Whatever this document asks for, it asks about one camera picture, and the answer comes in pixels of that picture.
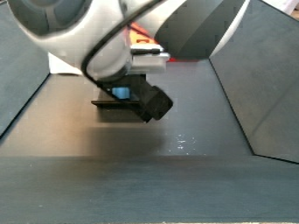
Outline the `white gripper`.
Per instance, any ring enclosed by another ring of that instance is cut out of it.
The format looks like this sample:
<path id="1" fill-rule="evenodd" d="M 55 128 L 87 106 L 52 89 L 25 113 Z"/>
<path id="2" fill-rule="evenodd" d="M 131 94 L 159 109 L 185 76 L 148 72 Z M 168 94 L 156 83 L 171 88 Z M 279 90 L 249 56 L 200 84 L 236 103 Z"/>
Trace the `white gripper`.
<path id="1" fill-rule="evenodd" d="M 132 44 L 131 74 L 155 74 L 165 70 L 165 62 L 171 58 L 168 52 L 157 44 Z"/>

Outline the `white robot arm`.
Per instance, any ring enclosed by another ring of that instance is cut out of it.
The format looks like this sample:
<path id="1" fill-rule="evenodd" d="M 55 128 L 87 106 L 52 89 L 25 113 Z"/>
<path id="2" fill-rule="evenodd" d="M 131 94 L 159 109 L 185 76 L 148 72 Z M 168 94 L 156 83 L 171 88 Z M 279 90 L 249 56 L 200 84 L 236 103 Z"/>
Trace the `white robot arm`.
<path id="1" fill-rule="evenodd" d="M 96 80 L 132 70 L 129 25 L 179 60 L 207 59 L 249 0 L 7 0 L 35 44 Z"/>

